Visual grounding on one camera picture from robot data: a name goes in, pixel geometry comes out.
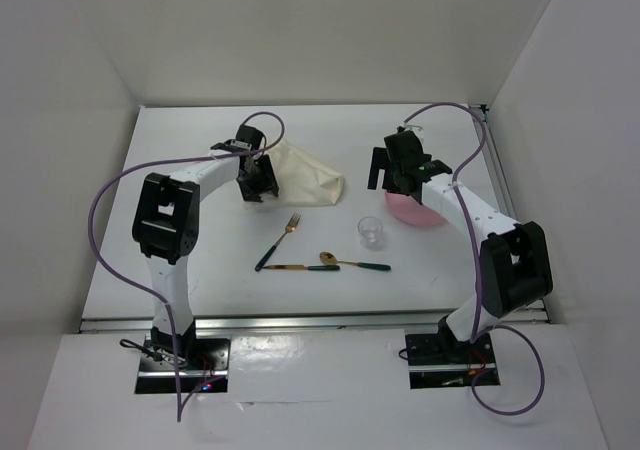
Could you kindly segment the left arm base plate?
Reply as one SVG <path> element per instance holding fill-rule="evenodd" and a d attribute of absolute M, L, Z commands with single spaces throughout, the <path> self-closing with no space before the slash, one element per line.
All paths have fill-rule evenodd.
<path fill-rule="evenodd" d="M 144 339 L 142 348 L 134 393 L 175 394 L 173 355 L 167 350 L 154 347 L 149 337 Z M 229 338 L 197 340 L 194 352 L 178 360 L 182 393 L 226 393 L 230 349 Z"/>

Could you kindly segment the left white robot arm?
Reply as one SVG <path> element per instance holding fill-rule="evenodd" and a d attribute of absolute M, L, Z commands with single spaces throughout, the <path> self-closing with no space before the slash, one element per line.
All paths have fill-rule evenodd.
<path fill-rule="evenodd" d="M 188 296 L 188 256 L 194 250 L 200 204 L 221 186 L 235 181 L 244 201 L 260 203 L 279 194 L 270 161 L 259 151 L 266 136 L 242 125 L 235 137 L 214 145 L 209 160 L 193 163 L 169 175 L 148 174 L 136 209 L 132 236 L 151 274 L 151 288 L 165 301 L 155 306 L 152 345 L 176 369 L 196 360 L 196 326 Z"/>

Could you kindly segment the cream cloth napkin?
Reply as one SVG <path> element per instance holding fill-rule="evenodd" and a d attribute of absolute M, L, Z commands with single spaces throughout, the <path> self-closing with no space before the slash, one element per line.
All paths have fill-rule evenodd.
<path fill-rule="evenodd" d="M 279 195 L 263 194 L 261 202 L 247 202 L 246 207 L 326 207 L 338 203 L 344 176 L 328 164 L 286 140 L 268 150 L 266 156 L 270 157 Z"/>

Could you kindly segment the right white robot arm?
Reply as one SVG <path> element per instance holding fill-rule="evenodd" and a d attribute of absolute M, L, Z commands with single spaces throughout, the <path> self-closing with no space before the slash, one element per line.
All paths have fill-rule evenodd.
<path fill-rule="evenodd" d="M 474 295 L 438 322 L 436 349 L 457 362 L 480 335 L 514 311 L 547 296 L 553 279 L 544 230 L 500 213 L 469 190 L 451 169 L 423 151 L 408 128 L 372 151 L 367 188 L 411 198 L 469 237 Z"/>

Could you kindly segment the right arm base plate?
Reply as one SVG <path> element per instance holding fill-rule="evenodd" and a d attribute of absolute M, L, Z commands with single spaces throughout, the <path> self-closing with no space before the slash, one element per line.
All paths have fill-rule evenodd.
<path fill-rule="evenodd" d="M 436 334 L 407 334 L 405 348 L 398 356 L 408 365 L 412 390 L 499 386 L 495 354 L 490 337 L 465 344 L 453 353 L 446 353 Z"/>

